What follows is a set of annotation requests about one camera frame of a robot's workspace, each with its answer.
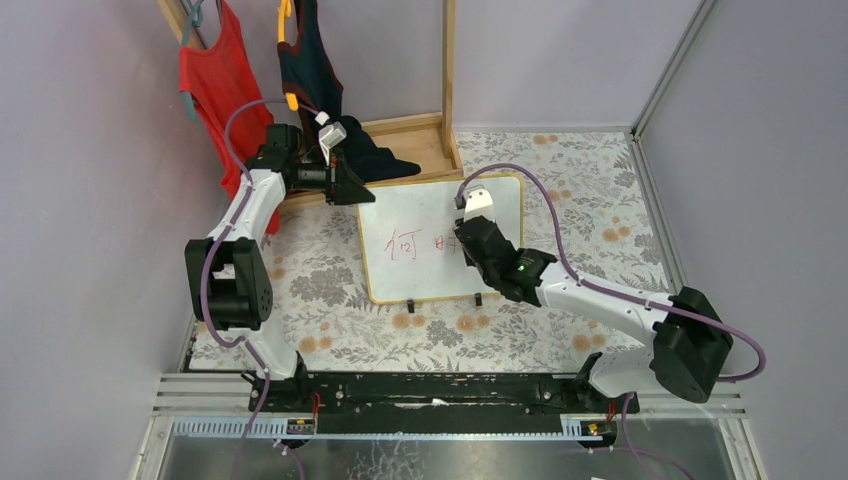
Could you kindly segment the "whiteboard with yellow frame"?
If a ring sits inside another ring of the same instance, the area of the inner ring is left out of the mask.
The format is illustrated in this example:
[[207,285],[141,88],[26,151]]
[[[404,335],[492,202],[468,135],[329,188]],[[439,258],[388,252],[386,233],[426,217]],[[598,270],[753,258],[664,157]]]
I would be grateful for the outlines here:
[[376,304],[496,296],[465,262],[453,234],[463,217],[455,195],[460,177],[370,188],[358,206],[367,292]]

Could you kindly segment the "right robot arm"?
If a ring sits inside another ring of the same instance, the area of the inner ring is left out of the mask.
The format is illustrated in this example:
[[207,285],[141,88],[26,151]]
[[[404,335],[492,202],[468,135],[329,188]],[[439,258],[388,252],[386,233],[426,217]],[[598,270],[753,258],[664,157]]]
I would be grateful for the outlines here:
[[591,275],[574,279],[553,255],[514,247],[485,217],[460,221],[454,233],[467,265],[506,299],[582,315],[640,342],[590,356],[575,379],[580,395],[664,391],[696,404],[709,399],[733,340],[699,291],[645,294]]

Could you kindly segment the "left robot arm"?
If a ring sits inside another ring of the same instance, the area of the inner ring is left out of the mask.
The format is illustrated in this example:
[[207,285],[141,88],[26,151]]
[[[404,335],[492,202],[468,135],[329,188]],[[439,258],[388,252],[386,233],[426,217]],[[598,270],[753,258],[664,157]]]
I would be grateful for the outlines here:
[[260,242],[291,190],[318,192],[330,205],[374,202],[345,159],[346,138],[340,122],[328,123],[312,149],[299,128],[270,125],[265,144],[243,164],[237,193],[222,220],[185,247],[196,317],[222,347],[246,349],[265,380],[295,377],[301,357],[266,323],[274,294]]

